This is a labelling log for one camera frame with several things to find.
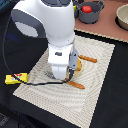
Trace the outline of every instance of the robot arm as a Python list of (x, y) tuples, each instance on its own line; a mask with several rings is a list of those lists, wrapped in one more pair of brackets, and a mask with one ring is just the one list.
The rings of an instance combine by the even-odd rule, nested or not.
[(11, 16), (16, 27), (22, 34), (31, 37), (46, 38), (43, 23), (36, 15), (40, 13), (37, 8), (38, 5), (33, 0), (31, 0), (31, 4), (30, 0), (20, 1), (13, 8)]
[(54, 77), (64, 80), (75, 38), (72, 0), (20, 1), (11, 15), (24, 35), (48, 39), (48, 63)]

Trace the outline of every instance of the bowl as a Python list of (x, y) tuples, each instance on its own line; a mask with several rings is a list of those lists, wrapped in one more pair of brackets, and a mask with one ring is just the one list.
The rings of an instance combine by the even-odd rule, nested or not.
[(119, 25), (125, 30), (128, 30), (128, 4), (119, 7), (116, 15), (118, 17)]
[[(82, 12), (82, 7), (83, 6), (90, 6), (92, 8), (91, 13), (84, 13)], [(83, 23), (86, 24), (94, 24), (98, 21), (100, 11), (104, 7), (104, 1), (88, 1), (88, 2), (83, 2), (79, 5), (79, 20)]]

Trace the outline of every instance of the beige woven placemat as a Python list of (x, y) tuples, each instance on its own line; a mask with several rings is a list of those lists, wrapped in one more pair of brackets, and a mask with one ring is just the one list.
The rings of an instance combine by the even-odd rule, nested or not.
[[(72, 79), (84, 85), (84, 90), (68, 84), (40, 86), (21, 84), (14, 95), (81, 128), (89, 128), (114, 45), (76, 35), (74, 46), (79, 55), (98, 60), (97, 63), (81, 60), (82, 71)], [(47, 61), (48, 49), (29, 73), (28, 82), (59, 81), (44, 75), (44, 71), (51, 71)]]

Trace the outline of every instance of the red object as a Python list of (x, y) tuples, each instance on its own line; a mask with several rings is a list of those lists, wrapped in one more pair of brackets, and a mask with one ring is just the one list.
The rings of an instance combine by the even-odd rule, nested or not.
[[(22, 74), (14, 74), (15, 76), (22, 76)], [(11, 77), (13, 77), (13, 75), (11, 75)]]
[(91, 13), (92, 12), (92, 8), (90, 6), (83, 6), (82, 7), (82, 12)]

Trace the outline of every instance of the metal bracket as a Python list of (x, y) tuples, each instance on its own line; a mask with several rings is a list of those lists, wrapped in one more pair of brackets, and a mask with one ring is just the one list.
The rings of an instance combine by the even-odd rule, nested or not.
[(78, 52), (77, 52), (76, 49), (74, 49), (72, 54), (69, 56), (69, 66), (68, 66), (68, 69), (76, 70), (77, 69), (77, 60), (78, 60)]

